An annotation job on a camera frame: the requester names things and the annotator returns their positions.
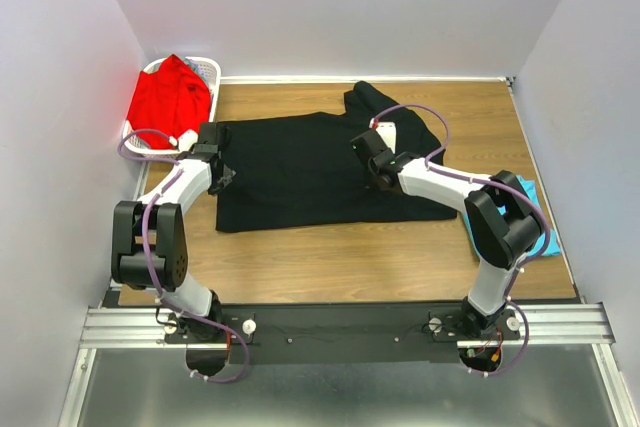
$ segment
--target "laundry basket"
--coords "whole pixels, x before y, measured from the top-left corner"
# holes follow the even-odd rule
[[[211,92],[211,110],[209,112],[209,122],[213,122],[216,116],[216,106],[218,104],[218,92],[220,91],[220,66],[217,62],[211,59],[207,59],[205,57],[186,57],[190,61],[194,62],[198,65],[200,73],[205,78],[205,82],[209,87],[209,92]],[[151,74],[158,70],[160,64],[164,62],[165,59],[158,59],[154,62],[151,62],[144,68],[144,71],[147,74]],[[124,123],[124,128],[122,130],[122,137],[126,137],[133,131],[131,124],[128,120]],[[125,142],[125,147],[148,159],[153,159],[154,157],[176,157],[180,154],[179,150],[172,149],[150,149],[149,145],[138,138],[137,135],[134,135],[130,139]]]

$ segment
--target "metal frame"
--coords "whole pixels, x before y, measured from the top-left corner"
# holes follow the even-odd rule
[[[637,426],[638,417],[631,403],[627,384],[618,370],[618,363],[613,356],[611,346],[594,344],[592,347],[618,425],[621,427]]]
[[[610,344],[615,339],[604,307],[600,304],[525,304],[521,307],[529,320],[531,345],[592,345],[618,425],[637,426],[624,379],[611,351]],[[166,321],[169,312],[168,309],[160,309],[159,319]],[[164,328],[156,322],[155,313],[153,307],[89,309],[60,418],[61,427],[77,426],[80,420],[99,349],[226,348],[225,344],[167,344]],[[521,343],[521,340],[505,342],[508,345]],[[458,347],[477,345],[476,341],[458,342]]]

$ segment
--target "red cloth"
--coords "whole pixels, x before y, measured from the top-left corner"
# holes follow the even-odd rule
[[[200,124],[209,120],[210,110],[211,93],[207,84],[191,67],[172,55],[156,72],[140,72],[127,120],[134,130],[158,129],[177,139],[189,129],[199,132]],[[157,134],[140,134],[140,138],[152,149],[175,148]]]

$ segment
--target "white wall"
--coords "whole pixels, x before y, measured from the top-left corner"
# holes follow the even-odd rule
[[[118,0],[149,57],[223,75],[513,75],[559,0]]]
[[[0,5],[0,424],[47,427],[135,185],[114,149],[144,57],[115,0]]]
[[[515,86],[576,284],[640,405],[640,0],[562,0]]]

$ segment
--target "wooden table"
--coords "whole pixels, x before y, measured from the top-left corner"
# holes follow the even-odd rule
[[[504,83],[380,84],[398,102],[429,104],[450,123],[445,165],[468,172],[535,171]],[[349,84],[223,85],[217,120],[344,112]],[[418,110],[440,139],[444,129]],[[147,190],[166,175],[152,166]],[[223,303],[444,300],[464,297],[478,260],[458,217],[449,221],[341,224],[225,234],[216,199],[202,195],[185,218],[189,271]],[[561,256],[529,264],[515,298],[574,297]],[[123,288],[121,304],[148,303]]]

